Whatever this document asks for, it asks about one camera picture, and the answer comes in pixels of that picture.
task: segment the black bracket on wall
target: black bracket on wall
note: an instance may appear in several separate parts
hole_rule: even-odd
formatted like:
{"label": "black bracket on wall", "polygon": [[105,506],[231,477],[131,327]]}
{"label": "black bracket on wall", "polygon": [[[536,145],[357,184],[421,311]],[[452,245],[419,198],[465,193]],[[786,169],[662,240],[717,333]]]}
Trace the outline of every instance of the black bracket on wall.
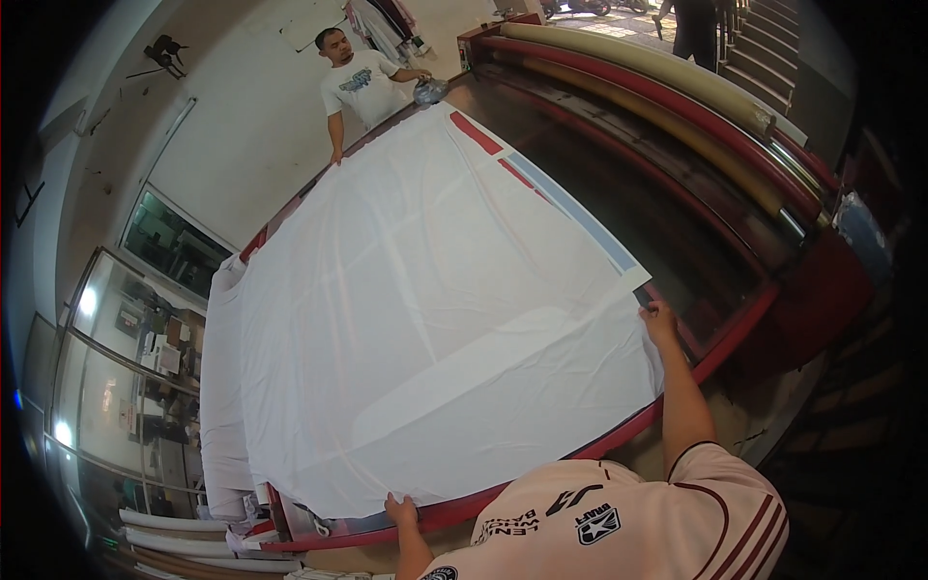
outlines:
{"label": "black bracket on wall", "polygon": [[42,188],[43,188],[43,187],[45,187],[45,182],[44,182],[44,181],[43,181],[42,183],[39,184],[39,187],[37,187],[37,188],[35,189],[35,193],[32,194],[32,193],[29,191],[29,186],[27,186],[25,183],[22,184],[22,188],[26,190],[26,197],[29,198],[29,203],[26,204],[26,210],[22,213],[22,215],[17,215],[16,212],[15,212],[15,210],[14,210],[14,212],[13,212],[13,214],[16,216],[16,227],[17,227],[17,228],[19,228],[20,226],[22,226],[22,223],[23,223],[24,221],[26,221],[26,216],[29,215],[29,210],[32,209],[32,205],[33,205],[33,204],[35,203],[35,201],[39,198],[39,192],[42,191]]}

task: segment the floor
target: floor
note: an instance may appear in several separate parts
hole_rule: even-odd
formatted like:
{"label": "floor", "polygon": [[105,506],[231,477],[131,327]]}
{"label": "floor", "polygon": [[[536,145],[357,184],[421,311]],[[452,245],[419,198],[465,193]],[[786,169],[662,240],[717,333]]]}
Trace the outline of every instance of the floor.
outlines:
{"label": "floor", "polygon": [[609,34],[617,38],[625,38],[652,48],[659,48],[666,52],[674,49],[674,39],[677,35],[677,18],[673,13],[661,20],[664,27],[664,39],[657,37],[654,20],[651,16],[657,14],[657,8],[652,7],[648,14],[635,14],[627,8],[613,8],[606,16],[593,16],[591,14],[568,14],[555,16],[548,22],[555,26],[565,28],[578,28],[590,32]]}
{"label": "floor", "polygon": [[[817,361],[753,389],[742,389],[738,385],[726,384],[710,377],[702,385],[702,392],[715,420],[718,442],[732,455],[743,456],[767,432],[767,427],[774,422],[778,412],[789,403],[790,396],[797,393],[799,385],[818,377],[821,365]],[[626,465],[647,481],[662,480],[662,427],[663,423],[658,419],[630,442],[613,449],[606,457]],[[473,525],[473,520],[464,522],[427,534],[425,539],[432,547],[432,553],[438,556],[466,547],[470,543]],[[399,547],[395,543],[386,543],[313,551],[306,555],[304,561],[306,565],[319,570],[391,574],[395,572],[398,556]]]}

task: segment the man's hand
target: man's hand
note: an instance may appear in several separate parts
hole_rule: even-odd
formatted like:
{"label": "man's hand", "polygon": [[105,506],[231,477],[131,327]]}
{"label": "man's hand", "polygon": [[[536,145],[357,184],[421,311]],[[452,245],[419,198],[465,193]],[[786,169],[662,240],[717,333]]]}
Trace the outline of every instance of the man's hand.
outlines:
{"label": "man's hand", "polygon": [[383,508],[387,516],[393,520],[398,528],[416,528],[419,522],[419,514],[416,512],[416,504],[413,503],[412,497],[404,496],[403,503],[398,503],[393,494],[387,494],[387,500],[383,502]]}
{"label": "man's hand", "polygon": [[648,327],[648,335],[658,350],[663,350],[677,343],[677,316],[664,301],[649,303],[651,310],[638,309],[638,315]]}

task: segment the beige roller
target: beige roller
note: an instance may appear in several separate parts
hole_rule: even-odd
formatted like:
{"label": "beige roller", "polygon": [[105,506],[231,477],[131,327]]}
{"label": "beige roller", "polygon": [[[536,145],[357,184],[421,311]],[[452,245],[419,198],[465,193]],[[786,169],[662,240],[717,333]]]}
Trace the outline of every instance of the beige roller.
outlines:
{"label": "beige roller", "polygon": [[556,64],[541,58],[522,57],[496,51],[494,59],[522,66],[530,71],[540,72],[607,98],[616,105],[628,109],[644,119],[654,123],[686,143],[697,153],[731,178],[765,212],[776,218],[783,208],[783,202],[777,190],[754,169],[737,157],[728,148],[700,131],[692,123],[679,115],[660,107],[648,99],[628,91],[617,84],[603,81],[591,74]]}
{"label": "beige roller", "polygon": [[501,31],[508,38],[575,50],[646,74],[711,107],[764,141],[769,140],[776,125],[796,143],[806,143],[802,131],[751,93],[662,50],[573,28],[506,22]]}

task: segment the black trousers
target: black trousers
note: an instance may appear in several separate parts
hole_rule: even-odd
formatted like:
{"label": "black trousers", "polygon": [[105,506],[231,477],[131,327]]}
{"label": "black trousers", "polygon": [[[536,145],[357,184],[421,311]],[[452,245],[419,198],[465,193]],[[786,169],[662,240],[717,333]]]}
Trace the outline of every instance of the black trousers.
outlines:
{"label": "black trousers", "polygon": [[715,59],[718,50],[715,46],[715,25],[711,28],[701,26],[698,30],[688,30],[677,25],[677,38],[674,41],[674,56],[689,59],[693,57],[696,64],[715,72]]}

